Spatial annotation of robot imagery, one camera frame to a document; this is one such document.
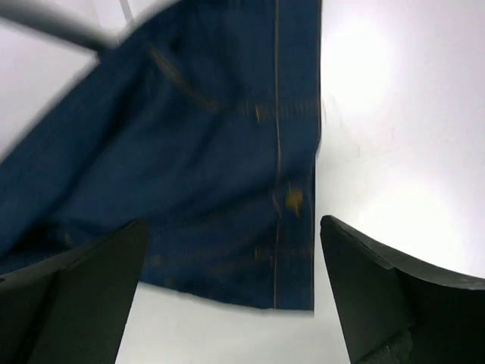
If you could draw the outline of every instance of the seam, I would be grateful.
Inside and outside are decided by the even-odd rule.
[[[276,0],[274,10],[274,97],[275,97],[275,121],[276,121],[276,135],[277,135],[277,171],[275,188],[278,185],[281,174],[281,138],[280,138],[280,91],[279,91],[279,53],[280,53],[280,0]],[[273,308],[277,308],[277,276],[278,276],[278,245],[280,240],[280,223],[281,214],[278,217],[276,226],[276,239],[274,242],[274,297]]]
[[[157,68],[164,73],[167,77],[169,77],[172,82],[188,97],[190,97],[196,104],[205,108],[208,111],[218,112],[223,110],[224,108],[229,108],[229,105],[223,105],[219,103],[217,100],[210,99],[197,90],[195,90],[189,82],[187,82],[182,74],[173,66],[167,57],[157,49],[153,44],[149,43],[147,45],[149,50],[150,58],[155,62]],[[236,111],[238,111],[242,115],[246,116],[254,116],[258,123],[262,123],[268,119],[273,120],[277,119],[278,128],[277,133],[279,134],[279,122],[280,119],[285,118],[292,118],[298,115],[308,115],[314,116],[318,114],[319,106],[319,99],[303,99],[297,101],[288,101],[288,102],[280,102],[279,98],[279,90],[278,90],[278,66],[277,66],[277,44],[275,47],[275,89],[276,89],[276,104],[275,105],[265,105],[264,103],[253,102],[248,99],[240,100],[236,102]]]
[[[322,13],[322,0],[318,0],[318,47],[317,47],[317,67],[318,67],[318,77],[317,78],[317,95],[318,95],[318,114],[317,114],[317,123],[318,123],[318,139],[317,145],[315,147],[315,153],[313,156],[313,163],[311,164],[311,170],[308,175],[308,199],[310,202],[310,211],[311,211],[311,236],[310,236],[310,260],[311,260],[311,307],[314,309],[314,297],[315,297],[315,279],[314,279],[314,249],[315,249],[315,211],[313,207],[313,201],[315,200],[316,196],[313,196],[313,201],[311,199],[311,192],[312,192],[312,185],[311,185],[311,178],[316,178],[316,158],[318,147],[321,142],[321,69],[320,69],[320,60],[321,60],[321,13]],[[325,112],[325,123],[327,123],[327,115],[326,109],[324,108]]]
[[[156,49],[151,43],[149,44],[149,54],[157,64],[158,68],[164,72],[172,81],[188,96],[194,99],[198,104],[210,111],[220,110],[221,106],[215,100],[208,99],[195,91],[182,77],[180,72],[167,60],[167,58]]]
[[[281,219],[278,218],[276,224],[276,241],[274,244],[274,282],[273,282],[273,308],[277,308],[277,274],[278,274],[278,240],[280,239],[280,221]]]
[[[186,250],[183,253],[177,254],[176,256],[163,256],[162,254],[152,254],[150,256],[147,256],[145,264],[151,268],[174,268],[182,265],[187,265],[201,259],[214,259],[218,256],[231,253],[236,248],[240,248],[246,245],[254,238],[255,233],[258,233],[258,231],[253,231],[246,237],[236,241],[233,244],[224,244],[222,248],[220,246],[215,246],[213,249],[204,249],[199,250],[198,252]]]

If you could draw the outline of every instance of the blue denim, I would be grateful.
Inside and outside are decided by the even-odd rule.
[[[185,0],[144,23],[0,165],[0,271],[135,218],[141,281],[313,309],[318,0]]]

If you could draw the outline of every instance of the brass rivet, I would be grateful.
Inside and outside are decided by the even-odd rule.
[[[303,203],[303,192],[299,188],[291,189],[286,193],[286,208],[300,216],[300,208]]]

